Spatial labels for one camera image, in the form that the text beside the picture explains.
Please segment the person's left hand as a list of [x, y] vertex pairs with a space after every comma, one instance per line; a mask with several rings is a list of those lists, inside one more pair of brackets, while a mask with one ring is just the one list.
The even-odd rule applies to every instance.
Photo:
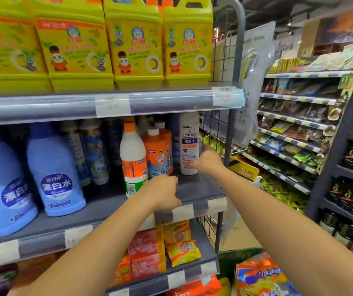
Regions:
[[166, 212], [181, 207], [182, 202], [176, 194], [161, 194], [151, 188], [151, 180], [144, 183], [137, 193], [140, 202], [150, 213]]

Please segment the white cleaner bottle blue label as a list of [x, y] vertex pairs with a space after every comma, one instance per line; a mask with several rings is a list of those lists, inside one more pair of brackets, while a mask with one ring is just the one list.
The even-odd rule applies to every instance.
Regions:
[[179, 115], [179, 161], [183, 175], [194, 175], [198, 171], [191, 164], [199, 158], [199, 125], [198, 112], [184, 112]]

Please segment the person's left forearm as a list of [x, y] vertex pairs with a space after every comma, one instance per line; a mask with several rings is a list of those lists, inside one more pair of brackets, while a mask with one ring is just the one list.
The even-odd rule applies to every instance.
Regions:
[[130, 197], [35, 281], [11, 296], [103, 296], [132, 238], [154, 207], [146, 193]]

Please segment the orange cleaner bottle white cap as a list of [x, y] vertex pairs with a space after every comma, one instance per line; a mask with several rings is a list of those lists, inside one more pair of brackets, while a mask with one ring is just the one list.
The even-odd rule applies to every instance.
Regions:
[[167, 140], [158, 128], [148, 128], [144, 138], [149, 179], [169, 174]]
[[167, 160], [168, 160], [168, 174], [171, 175], [174, 170], [173, 165], [173, 149], [172, 149], [172, 133], [165, 127], [165, 122], [155, 121], [154, 126], [159, 129], [159, 133], [166, 138], [167, 142]]

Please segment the yellow soap packet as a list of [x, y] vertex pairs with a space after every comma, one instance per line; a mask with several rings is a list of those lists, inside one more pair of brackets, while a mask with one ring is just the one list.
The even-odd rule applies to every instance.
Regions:
[[202, 257], [195, 239], [170, 245], [167, 247], [167, 253], [173, 268], [191, 263]]
[[162, 229], [166, 247], [191, 240], [189, 220], [164, 225]]

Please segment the plain white bottle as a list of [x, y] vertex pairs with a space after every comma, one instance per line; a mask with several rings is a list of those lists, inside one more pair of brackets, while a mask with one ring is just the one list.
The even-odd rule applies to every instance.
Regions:
[[147, 115], [139, 115], [137, 117], [136, 132], [142, 139], [144, 139], [144, 137], [148, 134], [149, 128], [150, 123], [147, 120]]

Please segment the clear plastic hanging sleeve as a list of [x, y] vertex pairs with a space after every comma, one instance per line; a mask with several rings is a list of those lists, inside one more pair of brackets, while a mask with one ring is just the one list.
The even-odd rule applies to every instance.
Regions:
[[257, 108], [264, 77], [274, 61], [275, 27], [276, 22], [271, 21], [244, 34], [239, 86], [245, 105], [235, 112], [233, 135], [233, 144], [241, 148], [247, 148], [258, 135]]

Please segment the snack shelving unit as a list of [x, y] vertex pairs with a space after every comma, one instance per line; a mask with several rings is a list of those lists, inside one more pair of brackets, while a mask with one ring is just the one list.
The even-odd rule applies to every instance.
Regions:
[[259, 97], [258, 134], [247, 146], [233, 144], [233, 151], [309, 195], [353, 92], [350, 80], [353, 55], [276, 60]]

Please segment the orange detergent bag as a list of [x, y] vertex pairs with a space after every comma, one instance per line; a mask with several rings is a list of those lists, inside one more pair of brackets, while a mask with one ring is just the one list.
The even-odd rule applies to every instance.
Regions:
[[215, 275], [203, 277], [200, 280], [185, 284], [181, 287], [171, 289], [165, 293], [166, 296], [218, 296], [223, 290], [222, 285]]

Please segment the large blue bleach bottle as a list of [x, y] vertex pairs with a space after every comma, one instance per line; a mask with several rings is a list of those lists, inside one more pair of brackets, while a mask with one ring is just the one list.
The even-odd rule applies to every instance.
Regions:
[[45, 213], [60, 217], [76, 213], [86, 200], [73, 155], [51, 122], [29, 123], [29, 170], [44, 204]]
[[38, 211], [20, 161], [0, 132], [0, 236], [21, 230]]

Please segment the yellow detergent jug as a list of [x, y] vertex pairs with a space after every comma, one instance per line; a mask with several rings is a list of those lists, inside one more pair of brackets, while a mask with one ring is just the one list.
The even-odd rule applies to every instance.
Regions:
[[56, 94], [103, 93], [114, 75], [101, 0], [24, 0]]
[[114, 81], [120, 90], [157, 90], [164, 81], [162, 20], [144, 0], [103, 0]]
[[164, 80], [169, 88], [200, 88], [211, 78], [211, 0], [179, 0], [162, 9]]
[[54, 93], [24, 0], [0, 0], [0, 96]]

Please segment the colourful washing powder bag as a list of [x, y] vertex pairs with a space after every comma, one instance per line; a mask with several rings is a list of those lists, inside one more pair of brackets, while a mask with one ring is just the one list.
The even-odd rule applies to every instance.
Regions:
[[267, 252], [236, 264], [234, 287], [237, 296], [301, 296]]

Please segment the grey metal shelving unit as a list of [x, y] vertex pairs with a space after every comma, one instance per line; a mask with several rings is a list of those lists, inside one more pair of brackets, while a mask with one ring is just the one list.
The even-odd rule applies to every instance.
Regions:
[[[122, 118], [139, 115], [160, 115], [157, 119], [169, 117], [173, 113], [200, 112], [220, 109], [237, 109], [241, 103], [234, 100], [230, 105], [219, 107], [212, 104], [212, 88], [161, 89], [158, 91], [126, 92], [105, 94], [46, 95], [25, 97], [0, 97], [0, 125], [27, 124], [30, 122], [59, 122], [90, 118]], [[177, 197], [182, 206], [175, 213], [159, 212], [144, 224], [143, 229], [161, 227], [172, 222], [190, 219], [193, 239], [202, 257], [196, 261], [173, 268], [166, 258], [167, 271], [143, 279], [108, 288], [105, 296], [157, 296], [168, 290], [200, 280], [203, 277], [218, 275], [220, 272], [218, 254], [215, 252], [200, 217], [209, 209], [220, 211], [219, 201], [225, 197], [220, 187], [204, 175], [182, 175], [179, 167], [174, 168], [179, 185]], [[85, 209], [64, 217], [47, 217], [44, 212], [16, 234], [0, 237], [0, 267], [25, 262], [47, 254], [66, 251], [85, 237], [89, 230], [97, 228], [111, 213], [127, 199], [122, 191], [121, 168], [112, 171], [116, 176], [108, 184], [99, 188], [88, 188], [85, 193], [90, 200]]]

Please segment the green yellow shelf tag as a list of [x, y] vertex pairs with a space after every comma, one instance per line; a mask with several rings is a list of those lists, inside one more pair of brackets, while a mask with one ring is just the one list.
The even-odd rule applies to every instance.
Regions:
[[353, 91], [353, 74], [343, 75], [338, 85], [338, 89]]

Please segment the orange blue wall poster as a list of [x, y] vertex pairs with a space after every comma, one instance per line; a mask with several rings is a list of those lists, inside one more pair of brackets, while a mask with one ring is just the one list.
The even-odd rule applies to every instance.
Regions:
[[353, 42], [353, 10], [321, 20], [315, 45]]

